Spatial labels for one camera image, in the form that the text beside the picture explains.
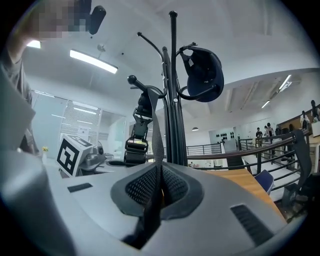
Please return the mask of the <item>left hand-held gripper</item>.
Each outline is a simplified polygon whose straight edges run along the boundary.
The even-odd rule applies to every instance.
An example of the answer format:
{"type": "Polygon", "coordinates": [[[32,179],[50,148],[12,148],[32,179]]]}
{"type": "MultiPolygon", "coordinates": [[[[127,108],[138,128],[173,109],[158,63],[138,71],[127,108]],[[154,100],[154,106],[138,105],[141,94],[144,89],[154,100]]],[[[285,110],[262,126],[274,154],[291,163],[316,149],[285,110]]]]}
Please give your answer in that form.
{"type": "Polygon", "coordinates": [[[92,172],[106,160],[102,146],[96,146],[77,135],[62,136],[56,162],[68,176],[76,177],[79,171],[92,172]]]}

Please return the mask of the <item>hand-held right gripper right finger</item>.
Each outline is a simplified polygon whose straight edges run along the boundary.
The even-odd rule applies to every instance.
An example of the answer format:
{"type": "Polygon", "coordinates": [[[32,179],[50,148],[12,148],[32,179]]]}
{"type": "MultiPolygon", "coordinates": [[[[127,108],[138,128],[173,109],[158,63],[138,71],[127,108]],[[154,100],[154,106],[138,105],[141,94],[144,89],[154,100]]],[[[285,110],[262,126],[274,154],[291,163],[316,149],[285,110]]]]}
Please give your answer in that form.
{"type": "Polygon", "coordinates": [[[269,240],[286,226],[271,206],[229,179],[174,163],[163,168],[194,178],[203,198],[188,216],[162,220],[141,249],[146,255],[251,256],[258,247],[253,230],[263,227],[269,240]]]}

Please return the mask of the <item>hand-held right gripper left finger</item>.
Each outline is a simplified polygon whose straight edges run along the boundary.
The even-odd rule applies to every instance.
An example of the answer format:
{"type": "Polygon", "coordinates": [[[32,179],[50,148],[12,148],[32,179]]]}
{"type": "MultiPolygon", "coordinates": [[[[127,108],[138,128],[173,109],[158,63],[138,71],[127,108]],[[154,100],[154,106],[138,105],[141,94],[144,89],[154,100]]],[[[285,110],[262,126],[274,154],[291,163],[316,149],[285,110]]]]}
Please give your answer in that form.
{"type": "Polygon", "coordinates": [[[101,174],[62,177],[48,166],[50,185],[65,192],[112,237],[141,248],[158,228],[158,172],[154,163],[112,167],[101,174]]]}

